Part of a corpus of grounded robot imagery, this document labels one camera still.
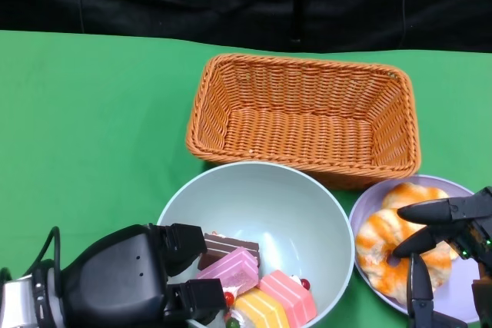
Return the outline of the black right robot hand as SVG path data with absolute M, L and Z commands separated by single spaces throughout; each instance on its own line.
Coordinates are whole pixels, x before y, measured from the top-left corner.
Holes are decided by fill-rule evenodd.
M 472 283 L 474 305 L 482 327 L 491 326 L 491 187 L 469 197 L 429 200 L 402 207 L 400 218 L 424 228 L 400 243 L 393 255 L 410 258 L 407 272 L 409 327 L 466 327 L 452 316 L 434 310 L 431 279 L 421 254 L 441 241 L 459 256 L 474 259 L 480 278 Z

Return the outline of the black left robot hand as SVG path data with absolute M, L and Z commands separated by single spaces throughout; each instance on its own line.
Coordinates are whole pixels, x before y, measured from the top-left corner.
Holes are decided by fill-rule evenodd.
M 92 244 L 61 273 L 67 327 L 184 327 L 225 310 L 221 281 L 171 283 L 206 250 L 198 226 L 132 225 Z

